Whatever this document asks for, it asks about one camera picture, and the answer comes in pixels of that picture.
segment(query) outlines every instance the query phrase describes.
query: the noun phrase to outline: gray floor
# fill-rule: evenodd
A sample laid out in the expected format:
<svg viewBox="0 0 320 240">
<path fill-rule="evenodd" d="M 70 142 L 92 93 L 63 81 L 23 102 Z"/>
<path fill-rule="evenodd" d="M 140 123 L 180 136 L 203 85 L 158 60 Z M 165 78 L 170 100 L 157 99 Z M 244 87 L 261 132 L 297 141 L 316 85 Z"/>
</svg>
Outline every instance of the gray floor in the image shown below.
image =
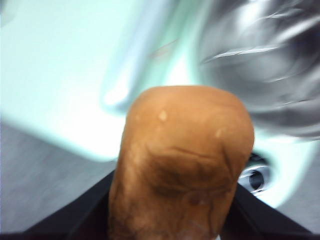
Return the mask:
<svg viewBox="0 0 320 240">
<path fill-rule="evenodd" d="M 93 162 L 1 124 L 1 231 L 27 229 L 68 204 L 111 172 Z M 320 233 L 320 159 L 279 210 Z"/>
</svg>

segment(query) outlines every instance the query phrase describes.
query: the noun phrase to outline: mint green sink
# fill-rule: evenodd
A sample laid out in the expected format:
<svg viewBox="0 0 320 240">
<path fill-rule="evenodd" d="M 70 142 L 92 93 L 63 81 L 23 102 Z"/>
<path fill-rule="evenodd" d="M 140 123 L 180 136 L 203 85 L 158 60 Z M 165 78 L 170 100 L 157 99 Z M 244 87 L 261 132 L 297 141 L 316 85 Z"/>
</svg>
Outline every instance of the mint green sink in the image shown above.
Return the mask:
<svg viewBox="0 0 320 240">
<path fill-rule="evenodd" d="M 126 40 L 144 4 L 6 1 L 1 12 L 1 120 L 92 161 L 117 159 L 126 110 L 106 106 L 104 95 L 116 83 L 111 69 L 130 46 Z M 210 4 L 177 3 L 150 47 L 135 96 L 153 86 L 202 82 L 197 44 Z M 272 207 L 285 202 L 318 146 L 318 141 L 296 142 L 256 127 L 254 151 L 269 159 L 274 172 L 272 187 L 259 198 Z"/>
</svg>

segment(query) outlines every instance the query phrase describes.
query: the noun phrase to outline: bread roll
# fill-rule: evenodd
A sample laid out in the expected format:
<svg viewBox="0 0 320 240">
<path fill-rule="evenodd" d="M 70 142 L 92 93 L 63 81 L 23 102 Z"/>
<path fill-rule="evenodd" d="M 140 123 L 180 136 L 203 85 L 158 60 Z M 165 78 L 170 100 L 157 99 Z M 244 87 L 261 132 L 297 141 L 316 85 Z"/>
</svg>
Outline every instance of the bread roll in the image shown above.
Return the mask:
<svg viewBox="0 0 320 240">
<path fill-rule="evenodd" d="M 252 151 L 240 100 L 208 86 L 164 86 L 132 104 L 109 192 L 112 240 L 212 240 Z"/>
</svg>

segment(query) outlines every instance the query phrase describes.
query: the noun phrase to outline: brown bun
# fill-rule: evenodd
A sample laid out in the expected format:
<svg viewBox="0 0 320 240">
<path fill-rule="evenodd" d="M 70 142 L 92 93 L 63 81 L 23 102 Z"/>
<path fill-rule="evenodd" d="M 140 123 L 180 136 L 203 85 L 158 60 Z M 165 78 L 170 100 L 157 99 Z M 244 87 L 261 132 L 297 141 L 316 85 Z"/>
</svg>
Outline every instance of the brown bun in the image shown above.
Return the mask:
<svg viewBox="0 0 320 240">
<path fill-rule="evenodd" d="M 229 92 L 143 92 L 127 114 L 110 190 L 111 239 L 214 239 L 253 143 L 249 114 Z"/>
</svg>

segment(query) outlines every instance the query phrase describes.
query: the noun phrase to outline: sink drain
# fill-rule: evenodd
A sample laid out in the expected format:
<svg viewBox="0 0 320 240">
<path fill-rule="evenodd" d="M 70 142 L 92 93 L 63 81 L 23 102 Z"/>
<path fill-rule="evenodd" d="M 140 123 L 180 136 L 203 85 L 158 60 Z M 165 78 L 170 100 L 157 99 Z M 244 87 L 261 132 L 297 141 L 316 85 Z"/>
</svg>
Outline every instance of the sink drain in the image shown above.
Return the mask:
<svg viewBox="0 0 320 240">
<path fill-rule="evenodd" d="M 268 162 L 257 154 L 251 154 L 248 165 L 242 171 L 238 183 L 255 196 L 269 189 L 272 183 L 272 171 Z"/>
</svg>

